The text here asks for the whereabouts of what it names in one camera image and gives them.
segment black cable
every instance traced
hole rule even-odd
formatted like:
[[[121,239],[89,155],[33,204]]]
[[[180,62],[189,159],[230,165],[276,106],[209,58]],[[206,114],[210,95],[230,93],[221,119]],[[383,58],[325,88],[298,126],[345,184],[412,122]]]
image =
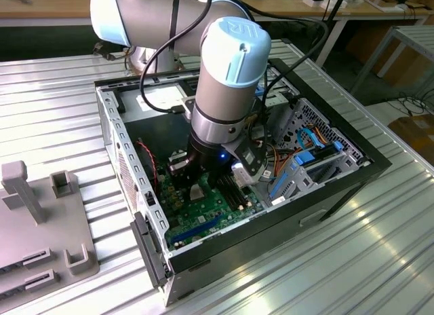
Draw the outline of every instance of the black cable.
[[[396,106],[392,105],[391,102],[397,101],[406,111],[401,110],[400,108],[397,108]],[[397,98],[391,98],[384,100],[388,105],[390,105],[392,108],[402,112],[404,115],[408,115],[412,117],[413,115],[422,115],[423,113],[427,112],[431,115],[434,111],[434,104],[430,101],[426,101],[425,98],[416,98],[415,96],[410,96],[406,94],[405,92],[400,92],[399,96]],[[420,110],[413,110],[409,108],[407,104],[411,104],[415,106],[416,108],[419,108]]]
[[[323,30],[324,34],[322,35],[321,39],[318,41],[318,43],[310,50],[308,51],[303,57],[301,57],[299,60],[297,60],[285,73],[280,74],[277,76],[266,88],[264,91],[264,94],[262,95],[262,112],[265,112],[265,100],[267,99],[267,94],[269,93],[270,89],[281,79],[283,79],[287,74],[291,73],[296,67],[298,67],[300,64],[302,64],[306,59],[308,59],[310,56],[312,56],[322,45],[324,42],[326,42],[326,39],[329,34],[329,29],[326,26],[326,24],[320,20],[314,20],[312,18],[291,18],[287,16],[280,16],[280,15],[274,15],[271,13],[263,12],[261,10],[256,9],[255,7],[246,4],[245,5],[249,8],[249,10],[262,15],[266,16],[268,18],[280,18],[283,20],[297,20],[297,21],[306,21],[306,22],[312,22],[315,24],[318,24]]]
[[[125,57],[123,58],[123,67],[125,68],[126,71],[128,71],[128,67],[127,67],[127,59],[128,56],[127,54],[130,52],[130,48],[128,48],[127,52],[125,53]]]
[[[248,7],[242,1],[239,0],[229,0],[229,1],[232,1],[234,4],[238,5],[247,14],[249,19],[255,22],[255,17],[253,17],[253,14],[250,12]]]
[[[330,1],[331,0],[328,0],[328,2],[327,2],[327,7],[325,8],[325,12],[324,12],[324,15],[323,15],[323,21],[326,19],[326,15],[327,15],[328,7],[330,5]]]
[[[148,72],[149,67],[151,66],[152,62],[158,57],[158,55],[160,55],[162,53],[162,51],[164,51],[164,49],[169,47],[169,45],[171,45],[173,42],[175,42],[179,38],[186,35],[188,32],[193,30],[200,22],[202,22],[202,20],[206,17],[206,14],[208,14],[208,12],[211,8],[211,2],[212,2],[212,0],[207,0],[205,8],[203,9],[201,15],[199,15],[199,17],[196,19],[196,21],[191,23],[188,27],[186,27],[184,30],[179,32],[177,35],[175,35],[172,38],[170,38],[169,40],[167,40],[160,48],[157,49],[157,51],[151,56],[151,58],[148,59],[146,66],[143,69],[142,75],[140,76],[139,89],[140,89],[140,93],[142,95],[143,101],[150,108],[154,109],[155,111],[158,111],[160,113],[183,113],[184,112],[184,107],[182,107],[182,106],[174,106],[170,109],[162,109],[162,108],[156,107],[153,104],[151,104],[149,102],[148,98],[146,97],[146,94],[144,93],[144,78],[145,78],[146,73]]]

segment connector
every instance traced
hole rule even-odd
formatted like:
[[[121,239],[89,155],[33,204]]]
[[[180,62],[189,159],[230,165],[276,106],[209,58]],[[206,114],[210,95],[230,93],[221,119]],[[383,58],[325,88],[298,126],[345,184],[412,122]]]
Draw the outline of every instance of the connector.
[[[183,105],[173,106],[172,108],[170,108],[170,112],[178,115],[180,113],[185,113],[185,108]]]
[[[151,191],[147,191],[144,196],[146,197],[146,203],[149,206],[155,205],[154,196],[152,195]]]

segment wooden desk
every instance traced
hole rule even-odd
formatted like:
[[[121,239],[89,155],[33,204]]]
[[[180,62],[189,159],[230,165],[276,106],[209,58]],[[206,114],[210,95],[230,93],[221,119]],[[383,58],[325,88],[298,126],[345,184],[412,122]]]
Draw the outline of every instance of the wooden desk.
[[[319,18],[321,19],[324,15],[324,9],[321,7],[310,7],[302,2],[302,0],[242,0],[247,4],[257,8],[258,10],[277,14],[280,16],[305,16],[311,18]],[[343,10],[340,10],[336,17],[334,18],[337,22],[328,37],[321,53],[319,54],[316,63],[318,66],[322,67],[326,62],[326,59],[329,53],[332,51],[332,48],[336,41],[338,40],[341,32],[343,31],[345,25],[350,20],[403,20],[415,19],[415,24],[422,25],[425,23],[427,18],[433,14],[432,11],[428,10],[416,10],[416,15],[411,14],[410,11],[405,12],[391,12],[384,13],[374,6],[370,5],[367,2],[363,2],[362,4],[355,7],[346,7]],[[271,18],[265,18],[259,16],[256,18],[258,21],[272,21]],[[381,69],[381,74],[384,75],[402,52],[403,47],[399,47],[399,49],[392,55],[392,57],[385,64],[385,67]]]
[[[307,17],[323,17],[324,9],[321,7],[310,7],[302,2],[302,0],[242,0],[247,4],[257,8],[258,10],[277,14],[281,16],[307,16]],[[416,10],[416,18],[423,18],[430,15],[430,11]],[[406,18],[410,17],[410,12],[406,12]],[[404,18],[404,12],[384,13],[367,2],[355,7],[346,7],[340,10],[336,19],[343,17],[364,18]]]
[[[0,0],[0,26],[90,24],[90,0]]]

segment open computer chassis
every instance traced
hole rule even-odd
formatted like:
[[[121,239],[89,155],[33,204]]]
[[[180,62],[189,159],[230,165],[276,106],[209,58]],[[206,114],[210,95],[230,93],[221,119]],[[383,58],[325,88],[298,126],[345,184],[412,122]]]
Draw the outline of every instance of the open computer chassis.
[[[270,60],[269,79],[287,69],[281,60]],[[147,77],[144,84],[149,92],[158,88],[167,99],[176,90],[180,98],[175,103],[193,106],[191,99],[198,76],[199,70],[161,73]],[[280,178],[270,187],[269,182],[259,182],[250,187],[253,203],[248,202],[243,211],[236,210],[238,215],[243,214],[238,222],[207,231],[207,235],[174,248],[173,241],[165,237],[171,230],[171,221],[162,207],[166,201],[155,194],[154,179],[150,178],[152,172],[146,171],[149,165],[144,164],[143,151],[135,142],[142,140],[159,160],[170,158],[174,151],[186,145],[191,129],[187,119],[189,112],[162,115],[147,109],[140,97],[137,77],[96,82],[96,92],[104,143],[135,218],[133,233],[151,282],[163,291],[166,305],[326,220],[390,166],[377,149],[299,76],[290,73],[267,99],[271,111],[268,122],[271,139],[278,147],[293,149],[297,131],[315,123],[325,139],[340,146],[335,156],[339,158],[337,163],[323,167],[320,175],[315,169],[309,172],[309,167],[300,166],[297,175],[304,177],[297,177],[298,183],[289,181],[285,187],[277,189]],[[293,169],[288,168],[290,179],[296,176],[291,173]],[[325,180],[313,183],[308,173]],[[269,189],[274,192],[273,198],[269,196]],[[259,208],[250,209],[248,206],[252,204]]]

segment metal table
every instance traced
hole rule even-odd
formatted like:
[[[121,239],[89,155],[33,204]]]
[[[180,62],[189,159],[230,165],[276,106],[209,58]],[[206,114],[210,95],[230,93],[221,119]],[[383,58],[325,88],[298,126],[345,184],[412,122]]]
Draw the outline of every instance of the metal table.
[[[274,41],[271,57],[301,53]],[[197,57],[184,57],[198,67]],[[434,169],[311,61],[296,72],[393,163],[339,213],[170,308],[153,289],[104,150],[93,81],[124,76],[95,56],[0,64],[0,162],[30,179],[78,177],[101,270],[10,314],[402,314],[434,308]]]
[[[398,39],[401,44],[393,54],[400,54],[402,50],[408,46],[416,50],[419,54],[428,58],[431,62],[434,62],[434,25],[422,25],[422,26],[392,26],[380,42],[378,47],[374,50],[365,66],[361,69],[357,76],[353,87],[350,89],[350,93],[354,94],[360,85],[363,83],[366,75],[374,67],[378,58],[389,46],[393,39]],[[391,56],[387,61],[389,65],[384,67],[389,68],[396,60],[396,57]],[[386,72],[380,72],[378,76],[382,77]],[[422,92],[434,81],[434,74],[428,78],[426,82],[421,85],[416,93],[416,96],[420,96]]]

